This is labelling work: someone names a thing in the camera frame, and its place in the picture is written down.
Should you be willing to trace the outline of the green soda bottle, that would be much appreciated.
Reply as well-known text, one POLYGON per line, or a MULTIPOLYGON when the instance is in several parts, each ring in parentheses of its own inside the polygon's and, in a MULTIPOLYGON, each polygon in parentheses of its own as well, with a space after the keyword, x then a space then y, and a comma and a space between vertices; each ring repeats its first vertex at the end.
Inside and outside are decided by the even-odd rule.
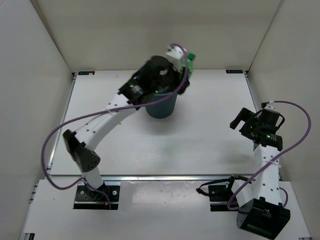
POLYGON ((194 60, 196 59, 196 55, 192 52, 187 52, 187 61, 185 59, 185 57, 183 56, 180 60, 181 63, 181 67, 180 67, 180 79, 182 80, 184 78, 185 75, 185 68, 186 68, 186 64, 188 65, 188 78, 190 79, 193 71, 194 71, 194 60))

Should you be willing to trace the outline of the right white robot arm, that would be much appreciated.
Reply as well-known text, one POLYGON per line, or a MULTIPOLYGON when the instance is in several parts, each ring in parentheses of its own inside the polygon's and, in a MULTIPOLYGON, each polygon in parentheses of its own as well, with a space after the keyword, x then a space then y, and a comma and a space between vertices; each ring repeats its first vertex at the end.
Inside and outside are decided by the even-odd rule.
POLYGON ((209 197, 212 208, 237 211, 239 229, 274 240, 291 217, 281 198, 280 163, 274 159, 283 149, 283 139, 276 132, 285 118, 274 106, 267 104, 257 112, 242 108, 229 127, 234 130, 240 122, 244 124, 239 132, 253 142, 256 168, 265 169, 247 185, 244 184, 247 177, 232 174, 229 178, 205 183, 208 192, 201 187, 196 192, 209 197))

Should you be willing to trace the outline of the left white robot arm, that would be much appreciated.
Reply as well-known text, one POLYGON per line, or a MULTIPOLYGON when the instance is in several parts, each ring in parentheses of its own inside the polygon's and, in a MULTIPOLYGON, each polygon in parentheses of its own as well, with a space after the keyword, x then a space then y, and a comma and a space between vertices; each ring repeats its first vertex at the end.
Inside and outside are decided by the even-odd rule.
POLYGON ((92 114, 78 129, 64 131, 66 150, 93 200, 103 198, 106 187, 99 170, 101 158, 95 152, 100 142, 140 108, 162 108, 169 99, 182 95, 190 85, 191 74, 187 54, 154 55, 118 89, 104 111, 92 114))

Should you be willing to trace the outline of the dark green plastic bin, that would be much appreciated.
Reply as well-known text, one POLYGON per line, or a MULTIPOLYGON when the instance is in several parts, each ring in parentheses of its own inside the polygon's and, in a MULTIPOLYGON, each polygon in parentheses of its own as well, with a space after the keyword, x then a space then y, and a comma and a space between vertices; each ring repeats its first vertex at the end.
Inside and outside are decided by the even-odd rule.
MULTIPOLYGON (((138 71, 141 73, 144 69, 145 69, 145 64, 142 65, 138 71)), ((170 94, 171 94, 171 92, 163 92, 163 93, 161 92, 161 93, 154 94, 151 102, 161 100, 161 99, 165 98, 166 96, 169 96, 170 94)), ((151 117, 156 118, 156 119, 164 119, 164 118, 169 117, 175 109, 177 96, 178 95, 175 94, 172 97, 170 97, 167 100, 164 100, 160 103, 146 106, 145 107, 146 112, 151 117)))

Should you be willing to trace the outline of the right black table label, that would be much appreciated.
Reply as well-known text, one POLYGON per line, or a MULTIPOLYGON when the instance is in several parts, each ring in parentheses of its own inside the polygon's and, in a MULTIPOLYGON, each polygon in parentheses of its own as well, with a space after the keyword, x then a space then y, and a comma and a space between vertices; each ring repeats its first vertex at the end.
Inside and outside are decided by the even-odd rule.
POLYGON ((227 74, 243 74, 243 71, 240 69, 226 69, 227 74))

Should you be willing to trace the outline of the black table label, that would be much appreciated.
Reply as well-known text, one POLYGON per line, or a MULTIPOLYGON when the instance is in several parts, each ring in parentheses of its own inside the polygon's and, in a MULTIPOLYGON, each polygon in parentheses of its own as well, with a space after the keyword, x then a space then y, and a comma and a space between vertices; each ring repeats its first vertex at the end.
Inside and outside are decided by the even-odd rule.
POLYGON ((95 71, 79 71, 77 74, 79 76, 91 76, 95 74, 95 71))
POLYGON ((227 74, 243 74, 243 71, 240 69, 226 69, 227 74))

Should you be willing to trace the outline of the left black table label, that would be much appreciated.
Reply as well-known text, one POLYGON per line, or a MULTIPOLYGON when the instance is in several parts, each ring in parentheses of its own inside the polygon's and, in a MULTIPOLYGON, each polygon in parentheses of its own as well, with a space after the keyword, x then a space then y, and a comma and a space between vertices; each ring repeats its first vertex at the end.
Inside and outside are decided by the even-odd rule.
POLYGON ((79 71, 77 74, 79 76, 91 76, 95 74, 95 71, 79 71))

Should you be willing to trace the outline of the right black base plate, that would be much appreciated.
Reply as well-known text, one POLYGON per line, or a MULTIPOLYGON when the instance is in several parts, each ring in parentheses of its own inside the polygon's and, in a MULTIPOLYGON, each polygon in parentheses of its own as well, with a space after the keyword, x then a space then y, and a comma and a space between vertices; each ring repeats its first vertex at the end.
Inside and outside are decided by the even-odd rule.
POLYGON ((211 212, 229 212, 227 207, 233 192, 226 185, 209 185, 209 203, 211 212))

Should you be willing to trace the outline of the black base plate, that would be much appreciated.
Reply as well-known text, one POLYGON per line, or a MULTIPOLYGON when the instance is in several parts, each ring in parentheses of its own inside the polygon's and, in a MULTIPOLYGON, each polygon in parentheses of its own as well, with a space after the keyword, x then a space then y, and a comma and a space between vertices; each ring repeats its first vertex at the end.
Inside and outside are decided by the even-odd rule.
POLYGON ((209 185, 209 203, 211 212, 229 212, 227 207, 233 192, 226 185, 209 185))
POLYGON ((92 191, 87 188, 85 184, 78 184, 74 196, 73 209, 76 210, 118 210, 120 199, 120 184, 105 182, 103 191, 110 200, 111 205, 107 198, 98 192, 92 191))

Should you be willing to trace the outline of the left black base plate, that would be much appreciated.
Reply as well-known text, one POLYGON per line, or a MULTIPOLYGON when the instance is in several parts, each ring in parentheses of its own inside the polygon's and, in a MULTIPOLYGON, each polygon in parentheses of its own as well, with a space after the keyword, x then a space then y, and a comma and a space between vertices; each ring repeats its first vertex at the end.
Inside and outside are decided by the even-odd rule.
POLYGON ((78 184, 74 196, 73 209, 76 210, 118 210, 120 199, 120 184, 105 182, 103 191, 110 200, 111 205, 107 198, 98 192, 92 191, 87 188, 85 184, 78 184))

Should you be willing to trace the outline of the aluminium table rail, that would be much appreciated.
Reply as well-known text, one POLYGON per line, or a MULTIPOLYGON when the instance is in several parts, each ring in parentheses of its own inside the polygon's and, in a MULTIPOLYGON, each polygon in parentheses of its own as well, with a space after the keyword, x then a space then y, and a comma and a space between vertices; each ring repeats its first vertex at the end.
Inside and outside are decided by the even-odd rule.
POLYGON ((232 174, 202 175, 103 175, 104 181, 213 181, 227 179, 232 174))

